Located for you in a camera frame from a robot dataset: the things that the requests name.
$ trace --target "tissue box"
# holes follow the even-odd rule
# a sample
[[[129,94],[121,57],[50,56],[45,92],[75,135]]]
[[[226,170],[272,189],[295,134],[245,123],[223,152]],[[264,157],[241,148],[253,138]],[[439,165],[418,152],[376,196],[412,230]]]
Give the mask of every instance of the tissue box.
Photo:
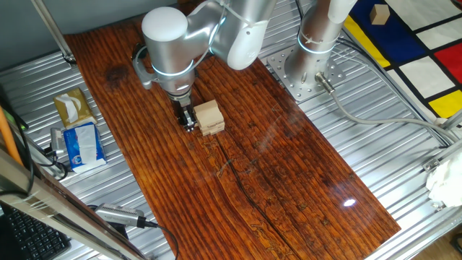
[[[96,124],[96,118],[81,89],[76,88],[65,94],[55,96],[53,101],[66,129],[89,122]]]
[[[93,123],[65,130],[63,135],[74,172],[83,173],[106,164],[100,135]]]

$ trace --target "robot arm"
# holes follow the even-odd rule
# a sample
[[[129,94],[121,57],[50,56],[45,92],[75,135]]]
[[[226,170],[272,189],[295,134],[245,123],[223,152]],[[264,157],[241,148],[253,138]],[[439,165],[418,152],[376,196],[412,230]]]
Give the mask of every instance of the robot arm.
[[[298,44],[287,58],[287,77],[300,87],[316,84],[324,73],[334,43],[356,0],[318,0],[303,17]],[[149,89],[158,82],[172,100],[175,113],[187,131],[196,119],[191,105],[194,68],[210,51],[232,69],[250,66],[257,58],[276,0],[205,1],[190,15],[172,7],[147,13],[141,28],[155,74],[147,73],[138,57],[133,65]],[[197,63],[194,59],[201,56]]]
[[[133,64],[143,86],[160,83],[173,101],[180,123],[187,131],[196,119],[191,107],[195,63],[210,51],[233,69],[244,69],[257,58],[276,0],[205,1],[187,17],[172,7],[147,13],[141,28],[155,74],[139,62]]]

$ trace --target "metal rail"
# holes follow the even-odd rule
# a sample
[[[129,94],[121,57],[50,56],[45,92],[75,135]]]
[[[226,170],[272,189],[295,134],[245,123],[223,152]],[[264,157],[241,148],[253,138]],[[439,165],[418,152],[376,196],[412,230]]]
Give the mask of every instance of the metal rail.
[[[63,53],[63,58],[69,63],[75,63],[74,54],[72,53],[70,47],[67,45],[66,40],[64,40],[64,36],[59,30],[58,25],[56,24],[55,20],[46,8],[46,5],[43,3],[43,0],[31,0],[32,4],[34,5],[37,13],[42,18],[43,22],[45,23],[46,27],[50,31],[51,35],[55,39],[58,47],[61,49]]]

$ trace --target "wooden board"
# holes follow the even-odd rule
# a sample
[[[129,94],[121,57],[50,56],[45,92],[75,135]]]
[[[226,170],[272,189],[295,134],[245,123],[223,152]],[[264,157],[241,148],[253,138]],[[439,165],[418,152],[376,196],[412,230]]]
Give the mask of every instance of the wooden board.
[[[140,21],[66,40],[181,259],[363,259],[399,231],[260,61],[201,64],[194,102],[217,100],[226,128],[186,133],[167,95],[145,90],[131,66]]]

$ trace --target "small wooden block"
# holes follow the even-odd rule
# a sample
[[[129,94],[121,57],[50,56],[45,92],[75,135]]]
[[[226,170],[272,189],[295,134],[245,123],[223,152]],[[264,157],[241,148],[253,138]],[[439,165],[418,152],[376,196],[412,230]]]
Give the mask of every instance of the small wooden block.
[[[224,121],[222,113],[218,109],[217,101],[212,100],[194,107],[196,119],[201,129],[214,127]]]
[[[376,4],[369,16],[373,25],[384,25],[390,17],[390,9],[387,4]]]
[[[200,128],[200,130],[202,132],[203,137],[205,137],[208,134],[216,134],[219,131],[225,130],[225,123],[224,122],[219,123],[215,127],[211,127],[211,128],[205,128],[205,129]]]

